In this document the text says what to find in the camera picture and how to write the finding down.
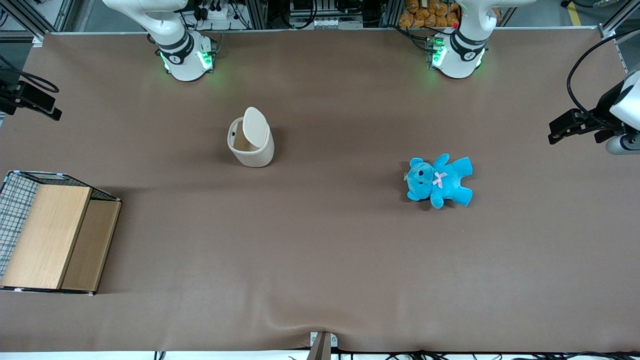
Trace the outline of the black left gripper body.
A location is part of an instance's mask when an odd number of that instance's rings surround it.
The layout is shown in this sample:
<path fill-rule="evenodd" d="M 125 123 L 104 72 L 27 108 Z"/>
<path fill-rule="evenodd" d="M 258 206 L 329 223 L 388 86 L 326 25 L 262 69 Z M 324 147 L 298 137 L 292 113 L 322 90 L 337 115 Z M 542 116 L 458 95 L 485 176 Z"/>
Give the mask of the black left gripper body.
<path fill-rule="evenodd" d="M 586 133 L 610 132 L 612 134 L 625 134 L 626 125 L 617 116 L 612 114 L 611 107 L 615 105 L 621 92 L 606 92 L 598 100 L 594 108 L 585 110 Z"/>

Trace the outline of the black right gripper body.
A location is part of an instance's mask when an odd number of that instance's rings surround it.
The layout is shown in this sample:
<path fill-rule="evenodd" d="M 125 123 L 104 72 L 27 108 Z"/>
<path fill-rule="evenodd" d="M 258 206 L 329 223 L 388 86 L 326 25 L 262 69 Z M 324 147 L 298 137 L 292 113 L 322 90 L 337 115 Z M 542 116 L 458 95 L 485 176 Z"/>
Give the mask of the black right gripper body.
<path fill-rule="evenodd" d="M 26 102 L 22 103 L 22 95 L 25 89 L 31 85 L 24 80 L 19 80 L 16 84 L 0 80 L 0 111 L 5 116 L 13 116 L 16 109 L 30 109 Z"/>

